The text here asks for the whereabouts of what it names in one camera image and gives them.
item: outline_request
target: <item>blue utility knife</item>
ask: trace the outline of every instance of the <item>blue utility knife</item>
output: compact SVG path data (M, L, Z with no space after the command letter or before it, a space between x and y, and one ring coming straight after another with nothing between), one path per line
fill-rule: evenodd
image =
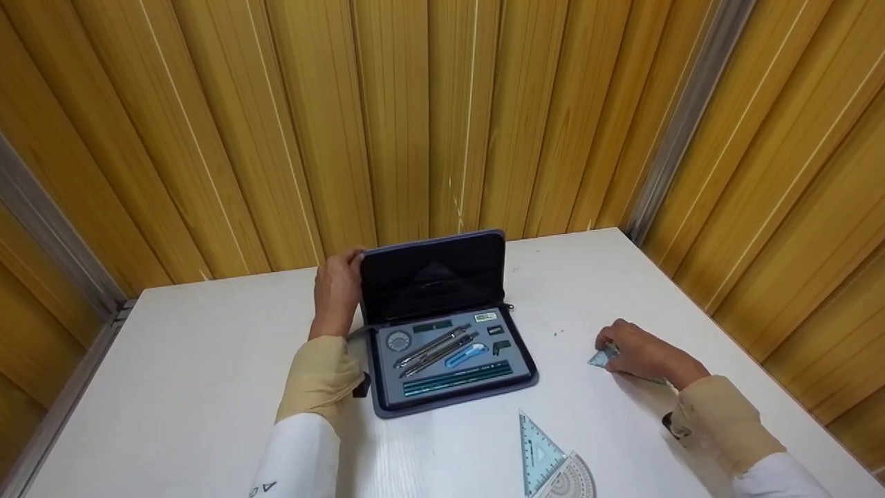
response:
M467 359L473 358L474 356L479 356L480 354L484 354L489 350L489 347L482 344L481 342L474 342L473 344L461 349L457 353L450 356L445 361L445 366L447 368L453 369L460 365L463 362L466 362Z

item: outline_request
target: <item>circular protractor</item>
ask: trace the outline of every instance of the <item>circular protractor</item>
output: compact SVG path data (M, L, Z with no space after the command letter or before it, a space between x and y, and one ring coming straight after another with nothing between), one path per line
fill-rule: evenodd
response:
M392 331L388 335L387 343L391 351L399 353L412 345L412 336L406 331Z
M566 458L536 498L596 498L596 484L590 468L577 453Z

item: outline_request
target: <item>white table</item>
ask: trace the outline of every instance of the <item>white table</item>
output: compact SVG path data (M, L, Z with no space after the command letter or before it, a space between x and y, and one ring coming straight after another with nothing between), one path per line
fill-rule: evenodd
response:
M313 277L308 268L146 291L28 498L246 496L307 337ZM540 383L387 421L371 400L353 403L340 496L522 496L520 409L583 456L604 498L728 496L712 462L661 425L671 393L587 364L596 332L619 316L730 377L834 496L885 496L619 231L508 243L504 288Z

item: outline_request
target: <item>case lid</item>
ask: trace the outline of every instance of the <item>case lid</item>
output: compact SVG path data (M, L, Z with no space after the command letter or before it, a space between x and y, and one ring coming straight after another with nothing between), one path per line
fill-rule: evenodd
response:
M391 323L504 300L504 233L481 230L366 251L363 321Z

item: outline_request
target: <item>person's left hand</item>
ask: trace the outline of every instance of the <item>person's left hand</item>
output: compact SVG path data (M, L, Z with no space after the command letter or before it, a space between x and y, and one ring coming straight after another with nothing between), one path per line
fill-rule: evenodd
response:
M332 256L317 268L313 286L316 314L307 340L319 336L347 337L362 297L359 277L362 262L363 248L356 247Z

